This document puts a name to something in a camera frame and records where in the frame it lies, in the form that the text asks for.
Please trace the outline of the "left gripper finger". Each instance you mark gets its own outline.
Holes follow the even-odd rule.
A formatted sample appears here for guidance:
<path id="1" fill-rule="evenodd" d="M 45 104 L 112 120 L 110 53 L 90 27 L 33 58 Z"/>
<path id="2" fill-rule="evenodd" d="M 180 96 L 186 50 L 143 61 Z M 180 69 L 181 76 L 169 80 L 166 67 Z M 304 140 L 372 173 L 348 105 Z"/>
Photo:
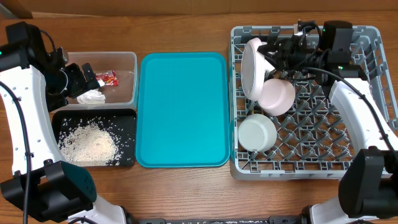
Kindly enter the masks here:
<path id="1" fill-rule="evenodd" d="M 100 87 L 100 84 L 98 83 L 96 79 L 96 75 L 89 63 L 85 63 L 81 66 L 83 70 L 83 74 L 85 76 L 86 82 L 85 82 L 85 89 L 86 90 L 95 90 Z"/>
<path id="2" fill-rule="evenodd" d="M 86 78 L 77 64 L 72 63 L 68 65 L 65 69 L 65 73 L 68 77 L 68 85 L 65 96 L 69 98 L 76 98 L 88 91 L 86 88 Z"/>

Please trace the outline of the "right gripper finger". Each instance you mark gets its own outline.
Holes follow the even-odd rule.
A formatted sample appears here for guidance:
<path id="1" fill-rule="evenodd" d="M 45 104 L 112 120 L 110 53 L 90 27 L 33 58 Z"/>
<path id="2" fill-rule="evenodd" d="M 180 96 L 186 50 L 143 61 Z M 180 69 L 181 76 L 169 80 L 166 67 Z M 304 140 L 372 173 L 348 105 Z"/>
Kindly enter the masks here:
<path id="1" fill-rule="evenodd" d="M 267 54 L 264 54 L 264 58 L 276 69 L 279 70 L 279 65 L 277 62 Z"/>
<path id="2" fill-rule="evenodd" d="M 269 53 L 269 52 L 277 52 L 279 50 L 280 45 L 279 44 L 261 44 L 258 48 L 257 51 L 260 53 Z"/>

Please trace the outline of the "white napkin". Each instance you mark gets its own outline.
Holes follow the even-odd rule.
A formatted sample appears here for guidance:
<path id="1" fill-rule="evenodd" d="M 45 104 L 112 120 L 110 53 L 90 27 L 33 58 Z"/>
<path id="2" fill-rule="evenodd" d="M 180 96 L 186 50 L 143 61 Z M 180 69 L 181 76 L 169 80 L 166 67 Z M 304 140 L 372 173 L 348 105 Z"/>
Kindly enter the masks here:
<path id="1" fill-rule="evenodd" d="M 77 97 L 79 104 L 102 104 L 105 103 L 106 97 L 99 90 L 90 90 Z"/>

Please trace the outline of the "red foil wrapper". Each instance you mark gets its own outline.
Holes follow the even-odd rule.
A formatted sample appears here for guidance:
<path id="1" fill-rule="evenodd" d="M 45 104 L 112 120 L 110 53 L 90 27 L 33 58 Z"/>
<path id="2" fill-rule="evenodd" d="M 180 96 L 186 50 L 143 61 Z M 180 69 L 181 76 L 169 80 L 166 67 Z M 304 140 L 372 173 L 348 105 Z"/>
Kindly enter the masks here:
<path id="1" fill-rule="evenodd" d="M 96 79 L 100 86 L 118 86 L 119 78 L 114 70 L 96 73 Z"/>

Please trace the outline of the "large white plate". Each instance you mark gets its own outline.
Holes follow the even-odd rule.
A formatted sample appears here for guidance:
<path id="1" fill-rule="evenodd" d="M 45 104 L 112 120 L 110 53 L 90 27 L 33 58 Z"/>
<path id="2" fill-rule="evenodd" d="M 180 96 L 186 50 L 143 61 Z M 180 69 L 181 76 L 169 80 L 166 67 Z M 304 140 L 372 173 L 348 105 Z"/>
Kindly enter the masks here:
<path id="1" fill-rule="evenodd" d="M 257 51 L 260 46 L 265 44 L 256 37 L 247 42 L 243 51 L 241 84 L 246 98 L 252 101 L 257 101 L 260 98 L 266 72 L 274 70 L 265 56 Z"/>

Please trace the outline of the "white rice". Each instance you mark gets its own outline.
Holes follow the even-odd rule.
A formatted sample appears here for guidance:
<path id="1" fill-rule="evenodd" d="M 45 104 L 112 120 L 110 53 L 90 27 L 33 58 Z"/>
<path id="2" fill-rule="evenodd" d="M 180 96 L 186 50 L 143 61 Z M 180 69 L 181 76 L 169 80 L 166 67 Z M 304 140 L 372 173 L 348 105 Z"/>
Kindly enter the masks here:
<path id="1" fill-rule="evenodd" d="M 131 166 L 134 136 L 127 117 L 89 116 L 61 119 L 58 147 L 65 160 L 81 167 Z"/>

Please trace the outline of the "white bowl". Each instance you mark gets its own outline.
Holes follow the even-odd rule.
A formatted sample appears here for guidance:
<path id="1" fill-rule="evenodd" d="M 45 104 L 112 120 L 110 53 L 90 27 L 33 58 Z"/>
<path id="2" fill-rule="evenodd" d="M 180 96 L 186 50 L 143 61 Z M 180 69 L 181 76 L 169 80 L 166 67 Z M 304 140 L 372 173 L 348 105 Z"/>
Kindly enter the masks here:
<path id="1" fill-rule="evenodd" d="M 263 114 L 251 114 L 239 125 L 238 141 L 247 151 L 268 151 L 276 139 L 274 123 Z"/>

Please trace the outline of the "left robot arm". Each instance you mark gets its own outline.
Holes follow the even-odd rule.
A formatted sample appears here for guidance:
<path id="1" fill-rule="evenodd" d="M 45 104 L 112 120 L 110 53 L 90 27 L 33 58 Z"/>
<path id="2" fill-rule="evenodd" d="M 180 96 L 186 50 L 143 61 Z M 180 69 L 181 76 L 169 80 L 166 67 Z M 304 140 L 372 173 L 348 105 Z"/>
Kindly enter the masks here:
<path id="1" fill-rule="evenodd" d="M 2 196 L 38 222 L 133 223 L 122 206 L 99 196 L 83 167 L 68 163 L 50 112 L 99 87 L 90 64 L 69 63 L 62 48 L 47 52 L 46 31 L 26 22 L 6 27 L 1 47 L 1 98 L 12 139 L 12 178 Z"/>

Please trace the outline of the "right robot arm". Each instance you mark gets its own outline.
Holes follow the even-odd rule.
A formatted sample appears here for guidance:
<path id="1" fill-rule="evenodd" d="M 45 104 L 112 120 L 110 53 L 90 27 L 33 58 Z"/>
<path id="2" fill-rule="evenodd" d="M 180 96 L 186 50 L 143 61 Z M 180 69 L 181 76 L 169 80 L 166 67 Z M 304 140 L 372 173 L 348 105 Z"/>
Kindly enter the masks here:
<path id="1" fill-rule="evenodd" d="M 397 136 L 371 94 L 369 77 L 351 62 L 353 25 L 298 21 L 290 38 L 255 48 L 276 70 L 307 72 L 338 110 L 356 151 L 338 195 L 309 207 L 307 223 L 370 223 L 397 216 Z"/>

